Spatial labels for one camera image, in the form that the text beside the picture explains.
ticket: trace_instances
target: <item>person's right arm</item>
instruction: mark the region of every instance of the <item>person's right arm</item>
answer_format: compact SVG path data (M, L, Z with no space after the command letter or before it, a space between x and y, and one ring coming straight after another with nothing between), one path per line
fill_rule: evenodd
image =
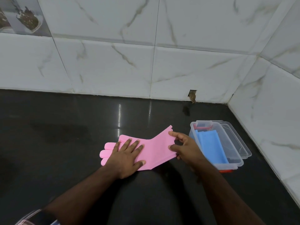
M220 172L204 157L196 142L189 136L179 132L169 132L183 143L182 146L170 145L201 179L207 199L212 207L218 225L224 224L257 224L264 222L231 188Z

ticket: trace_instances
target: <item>forearm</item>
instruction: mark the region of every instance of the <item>forearm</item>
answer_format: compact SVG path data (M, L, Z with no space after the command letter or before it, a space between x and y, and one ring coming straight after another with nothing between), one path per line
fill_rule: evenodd
M45 207L62 225L80 224L88 210L117 179L112 168L103 166Z
M264 224L207 160L193 166L201 179L218 225Z

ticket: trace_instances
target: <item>pink glove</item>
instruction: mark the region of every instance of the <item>pink glove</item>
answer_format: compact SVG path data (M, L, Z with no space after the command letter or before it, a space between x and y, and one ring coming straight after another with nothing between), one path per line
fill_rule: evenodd
M173 151L170 151L168 149L169 145L174 144L175 137L170 136L168 134L169 131L172 130L172 126L170 125L168 128L166 128L164 131L162 131L160 134L158 134L156 137L145 140L145 139L138 139L135 137L130 137L126 135L120 135L119 141L121 142L120 148L122 145L129 139L132 138L131 143L135 142L136 140L140 140L139 144L144 144L144 148L141 151L141 153L137 156L135 161L139 160L146 160L146 164L142 166L138 170L151 170L154 167L161 165L164 162L167 162L170 159L173 159L176 157L176 153ZM102 150L100 152L100 157L103 158L101 161L101 165L104 166L107 162L108 158L110 157L112 150L115 146L115 143L106 143L104 146L105 150Z

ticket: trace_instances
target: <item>person's left hand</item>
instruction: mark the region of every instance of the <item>person's left hand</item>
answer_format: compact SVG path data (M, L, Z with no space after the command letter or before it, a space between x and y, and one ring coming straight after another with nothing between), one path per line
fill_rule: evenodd
M111 167L112 169L115 169L117 172L117 177L120 179L127 178L128 176L132 175L146 163L145 160L140 160L136 163L134 162L144 145L141 145L135 149L139 144L139 141L137 140L133 144L129 145L131 140L132 139L128 139L120 148L120 150L118 150L120 142L117 142L112 150L111 156L105 164L105 167Z

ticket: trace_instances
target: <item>person's left arm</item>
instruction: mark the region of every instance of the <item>person's left arm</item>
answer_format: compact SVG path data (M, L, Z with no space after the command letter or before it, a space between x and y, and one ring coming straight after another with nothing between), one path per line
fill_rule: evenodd
M119 178L126 178L135 173L146 162L144 160L134 162L138 154L143 149L143 145L138 147L138 141L129 145L131 139L118 150L120 143L117 142L110 158L105 166L99 168L95 173L78 183L67 192L56 198L48 204L42 211L37 212L31 218L38 217L39 213L43 213L49 217L49 221L53 222L50 217L55 217L61 225L80 224L92 205L99 199L104 191ZM27 224L25 221L32 222L36 225L50 225L31 221L30 218L23 219L17 224Z

